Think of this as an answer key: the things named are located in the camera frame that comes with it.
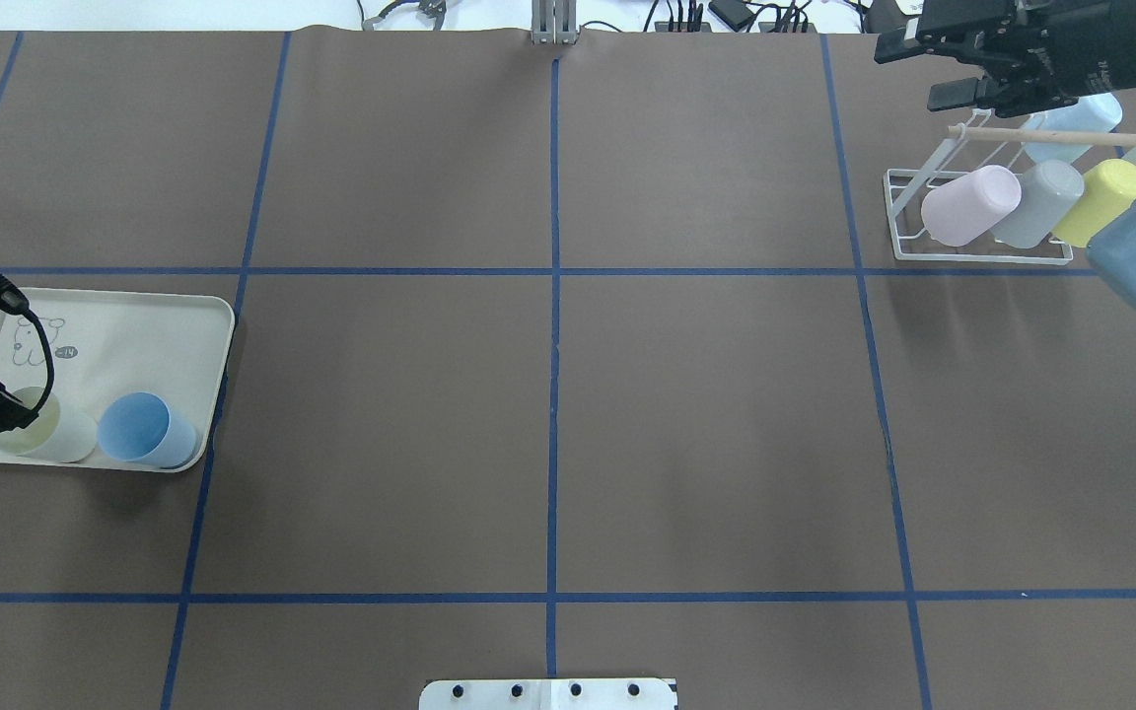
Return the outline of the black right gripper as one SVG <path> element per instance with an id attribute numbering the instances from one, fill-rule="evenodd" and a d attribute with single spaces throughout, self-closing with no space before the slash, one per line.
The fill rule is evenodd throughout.
<path id="1" fill-rule="evenodd" d="M 1022 26 L 1018 16 L 1014 1 L 925 1 L 919 17 L 878 35 L 874 60 L 943 55 L 986 66 L 984 77 L 933 85 L 929 111 L 1014 117 L 1136 89 L 1136 1 L 1049 1 Z"/>

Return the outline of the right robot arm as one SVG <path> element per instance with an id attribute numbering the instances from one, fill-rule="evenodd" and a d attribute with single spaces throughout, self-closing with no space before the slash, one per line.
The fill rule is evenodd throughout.
<path id="1" fill-rule="evenodd" d="M 1000 118 L 1074 107 L 1136 89 L 1136 1 L 928 1 L 882 32 L 876 62 L 943 55 L 982 76 L 934 85 L 928 108 L 975 107 Z M 1101 279 L 1136 310 L 1136 199 L 1092 239 Z"/>

